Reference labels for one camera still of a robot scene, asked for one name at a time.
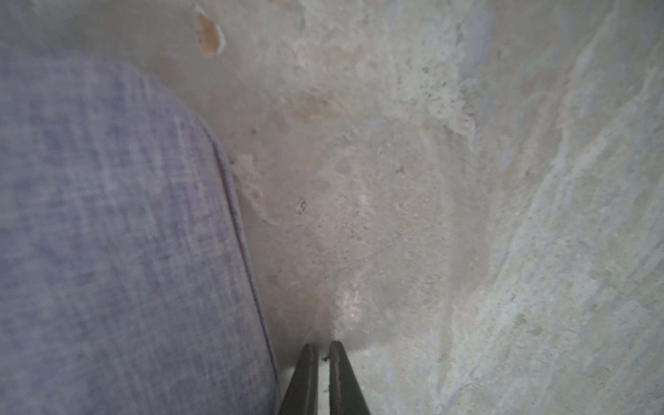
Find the grey purple glasses case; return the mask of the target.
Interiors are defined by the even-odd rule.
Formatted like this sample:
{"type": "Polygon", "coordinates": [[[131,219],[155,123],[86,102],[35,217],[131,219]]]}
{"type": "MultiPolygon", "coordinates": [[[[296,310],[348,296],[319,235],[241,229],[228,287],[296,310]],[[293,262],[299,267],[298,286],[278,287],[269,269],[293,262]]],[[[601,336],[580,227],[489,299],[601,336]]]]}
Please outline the grey purple glasses case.
{"type": "Polygon", "coordinates": [[[135,67],[1,53],[1,411],[272,414],[228,162],[135,67]]]}

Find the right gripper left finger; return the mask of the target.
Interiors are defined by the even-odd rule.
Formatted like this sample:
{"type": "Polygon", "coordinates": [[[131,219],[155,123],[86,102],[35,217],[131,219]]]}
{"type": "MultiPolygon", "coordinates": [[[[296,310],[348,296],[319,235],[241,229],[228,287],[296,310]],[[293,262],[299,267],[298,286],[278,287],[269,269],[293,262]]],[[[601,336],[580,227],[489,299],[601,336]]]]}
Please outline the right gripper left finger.
{"type": "Polygon", "coordinates": [[[317,415],[319,350],[308,343],[302,348],[278,415],[317,415]]]}

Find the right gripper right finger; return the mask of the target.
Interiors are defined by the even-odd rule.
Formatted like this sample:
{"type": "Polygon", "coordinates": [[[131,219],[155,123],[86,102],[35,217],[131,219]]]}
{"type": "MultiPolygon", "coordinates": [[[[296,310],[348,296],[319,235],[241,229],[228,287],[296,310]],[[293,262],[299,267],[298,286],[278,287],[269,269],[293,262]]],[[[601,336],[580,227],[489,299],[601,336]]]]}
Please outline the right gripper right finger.
{"type": "Polygon", "coordinates": [[[330,414],[370,415],[348,354],[341,342],[330,344],[330,414]]]}

